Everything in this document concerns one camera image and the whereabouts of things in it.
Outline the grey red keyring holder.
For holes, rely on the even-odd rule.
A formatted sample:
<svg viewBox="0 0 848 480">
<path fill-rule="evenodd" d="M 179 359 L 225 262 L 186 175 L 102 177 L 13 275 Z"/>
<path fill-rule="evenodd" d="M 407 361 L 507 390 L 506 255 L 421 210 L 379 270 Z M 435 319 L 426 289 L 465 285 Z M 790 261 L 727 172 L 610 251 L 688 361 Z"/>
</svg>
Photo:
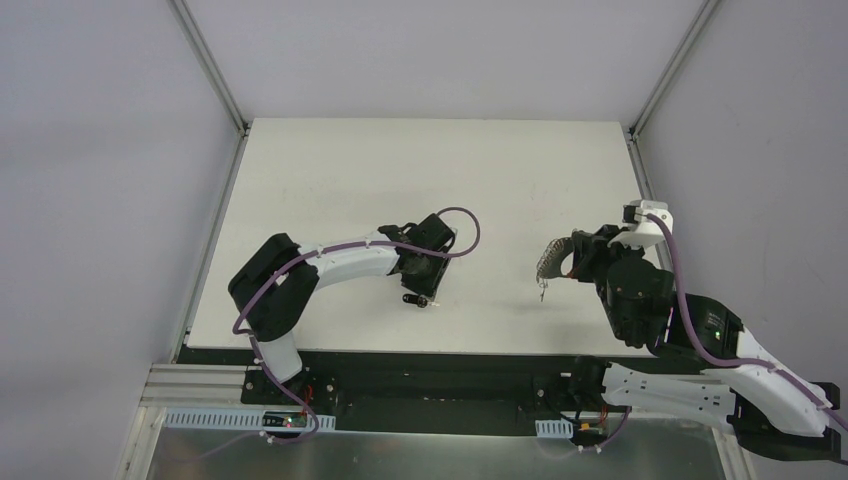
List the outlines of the grey red keyring holder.
<svg viewBox="0 0 848 480">
<path fill-rule="evenodd" d="M 574 252 L 571 237 L 560 237 L 551 240 L 545 247 L 536 264 L 535 281 L 540 288 L 540 301 L 544 301 L 549 281 L 557 278 L 567 278 L 569 270 L 563 271 L 563 263 Z"/>
</svg>

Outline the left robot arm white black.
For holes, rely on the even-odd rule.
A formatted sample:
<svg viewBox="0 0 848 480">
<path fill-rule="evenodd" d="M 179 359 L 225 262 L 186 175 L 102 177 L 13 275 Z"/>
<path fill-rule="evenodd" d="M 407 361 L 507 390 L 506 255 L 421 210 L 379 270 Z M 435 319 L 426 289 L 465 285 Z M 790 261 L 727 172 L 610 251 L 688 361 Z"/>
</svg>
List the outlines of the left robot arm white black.
<svg viewBox="0 0 848 480">
<path fill-rule="evenodd" d="M 419 223 L 384 225 L 357 239 L 320 246 L 271 236 L 230 280 L 227 290 L 259 360 L 270 370 L 266 389 L 281 404 L 297 402 L 305 378 L 293 329 L 319 290 L 366 277 L 397 275 L 403 302 L 433 303 L 456 234 L 437 214 Z"/>
</svg>

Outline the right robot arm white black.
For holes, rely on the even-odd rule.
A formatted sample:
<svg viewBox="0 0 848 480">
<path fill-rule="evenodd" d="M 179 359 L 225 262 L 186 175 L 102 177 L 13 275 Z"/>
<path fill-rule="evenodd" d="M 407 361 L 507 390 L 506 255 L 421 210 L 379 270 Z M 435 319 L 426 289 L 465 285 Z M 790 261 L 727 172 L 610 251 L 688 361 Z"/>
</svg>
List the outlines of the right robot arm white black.
<svg viewBox="0 0 848 480">
<path fill-rule="evenodd" d="M 771 355 L 722 303 L 687 293 L 676 272 L 657 268 L 645 248 L 668 226 L 605 225 L 574 231 L 543 278 L 590 284 L 615 338 L 695 371 L 694 381 L 648 374 L 597 357 L 576 360 L 567 386 L 576 407 L 640 408 L 692 420 L 735 437 L 745 450 L 778 461 L 843 461 L 840 389 L 809 382 Z"/>
</svg>

